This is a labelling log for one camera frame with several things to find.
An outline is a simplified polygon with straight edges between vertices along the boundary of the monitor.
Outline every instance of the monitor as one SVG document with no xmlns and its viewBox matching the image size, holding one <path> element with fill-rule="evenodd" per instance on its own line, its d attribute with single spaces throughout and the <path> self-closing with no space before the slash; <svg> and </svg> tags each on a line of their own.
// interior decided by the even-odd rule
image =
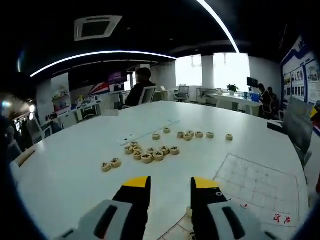
<svg viewBox="0 0 320 240">
<path fill-rule="evenodd" d="M 127 81 L 128 81 L 127 72 L 125 71 L 117 71 L 108 76 L 109 85 L 122 84 Z"/>
<path fill-rule="evenodd" d="M 246 85 L 249 87 L 257 88 L 258 87 L 258 80 L 253 79 L 251 77 L 246 78 Z"/>
</svg>

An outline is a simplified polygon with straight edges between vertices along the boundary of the led light strip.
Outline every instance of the led light strip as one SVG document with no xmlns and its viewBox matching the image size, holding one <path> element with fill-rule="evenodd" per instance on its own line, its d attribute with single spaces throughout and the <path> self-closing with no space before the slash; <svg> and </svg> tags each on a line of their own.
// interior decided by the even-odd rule
<svg viewBox="0 0 320 240">
<path fill-rule="evenodd" d="M 234 50 L 237 54 L 240 53 L 237 44 L 234 40 L 234 38 L 231 36 L 231 33 L 229 32 L 228 28 L 224 24 L 224 22 L 221 20 L 221 18 L 216 14 L 216 12 L 209 6 L 209 4 L 205 0 L 196 0 L 199 4 L 201 4 L 202 7 L 204 7 L 205 10 L 216 20 L 216 22 L 220 25 L 228 39 L 230 40 L 232 46 L 234 47 Z"/>
<path fill-rule="evenodd" d="M 42 71 L 44 71 L 44 70 L 46 70 L 48 68 L 51 68 L 54 65 L 63 63 L 65 61 L 72 60 L 72 59 L 77 59 L 77 58 L 81 58 L 81 57 L 86 57 L 86 56 L 91 56 L 91 55 L 98 55 L 98 54 L 144 54 L 144 55 L 151 55 L 151 56 L 157 56 L 157 57 L 163 57 L 163 58 L 176 60 L 175 57 L 166 56 L 166 55 L 157 54 L 157 53 L 152 53 L 152 52 L 143 52 L 143 51 L 97 51 L 97 52 L 90 52 L 90 53 L 80 54 L 80 55 L 76 55 L 76 56 L 71 56 L 71 57 L 67 57 L 65 59 L 56 61 L 54 63 L 51 63 L 48 66 L 45 66 L 45 67 L 41 68 L 40 70 L 34 72 L 33 74 L 30 75 L 30 77 L 34 77 L 38 73 L 41 73 Z"/>
</svg>

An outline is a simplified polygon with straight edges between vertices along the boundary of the desk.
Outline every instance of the desk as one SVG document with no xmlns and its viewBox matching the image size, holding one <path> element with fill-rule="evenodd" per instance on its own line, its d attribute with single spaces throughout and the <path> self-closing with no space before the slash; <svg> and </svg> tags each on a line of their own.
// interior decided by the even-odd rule
<svg viewBox="0 0 320 240">
<path fill-rule="evenodd" d="M 294 190 L 298 196 L 292 201 L 296 203 L 296 215 L 302 220 L 309 207 L 300 160 L 288 136 L 268 129 L 267 122 L 240 112 L 180 102 L 159 101 L 127 108 L 119 111 L 119 117 L 92 118 L 38 143 L 38 150 L 20 169 L 18 192 L 39 229 L 53 238 L 69 228 L 77 228 L 83 215 L 103 200 L 112 199 L 128 178 L 151 176 L 144 239 L 156 240 L 185 215 L 190 205 L 190 178 L 213 179 L 228 154 L 232 154 L 296 179 L 292 184 L 273 183 L 288 190 L 297 185 Z M 160 129 L 170 124 L 171 133 L 163 134 Z M 148 133 L 157 130 L 161 139 L 152 141 Z M 215 137 L 177 139 L 176 132 L 186 130 L 210 131 Z M 231 142 L 225 140 L 228 133 L 233 134 Z M 134 161 L 132 155 L 125 155 L 118 142 L 129 135 L 144 149 L 176 145 L 181 153 L 150 164 Z M 103 173 L 102 162 L 112 158 L 120 158 L 122 166 Z M 230 189 L 233 188 L 224 186 L 222 191 L 229 193 Z M 230 194 L 241 198 L 238 196 L 241 192 Z M 295 231 L 295 227 L 267 223 L 262 228 L 282 239 Z"/>
<path fill-rule="evenodd" d="M 243 104 L 250 107 L 250 115 L 253 115 L 253 107 L 259 107 L 262 106 L 261 102 L 255 102 L 251 101 L 249 99 L 244 99 L 242 97 L 239 97 L 239 95 L 231 96 L 229 93 L 224 93 L 223 95 L 218 94 L 209 94 L 209 96 L 217 99 L 216 107 L 219 108 L 221 101 L 229 101 L 237 104 Z"/>
</svg>

